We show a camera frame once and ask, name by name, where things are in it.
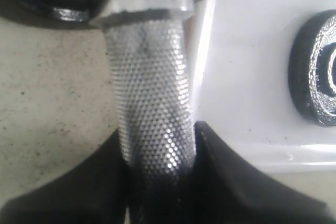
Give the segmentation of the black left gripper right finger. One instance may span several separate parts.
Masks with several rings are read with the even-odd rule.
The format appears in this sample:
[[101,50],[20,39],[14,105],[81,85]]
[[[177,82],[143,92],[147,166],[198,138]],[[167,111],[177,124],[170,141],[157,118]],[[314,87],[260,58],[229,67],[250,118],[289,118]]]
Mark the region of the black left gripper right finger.
[[195,123],[195,223],[335,223],[328,205],[264,174]]

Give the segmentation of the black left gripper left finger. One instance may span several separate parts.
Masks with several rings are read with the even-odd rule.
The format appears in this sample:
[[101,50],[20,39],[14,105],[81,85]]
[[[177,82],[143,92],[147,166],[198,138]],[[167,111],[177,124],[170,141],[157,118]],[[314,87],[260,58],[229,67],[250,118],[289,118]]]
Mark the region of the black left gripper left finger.
[[71,171],[9,200],[1,208],[1,223],[124,223],[124,172],[115,131]]

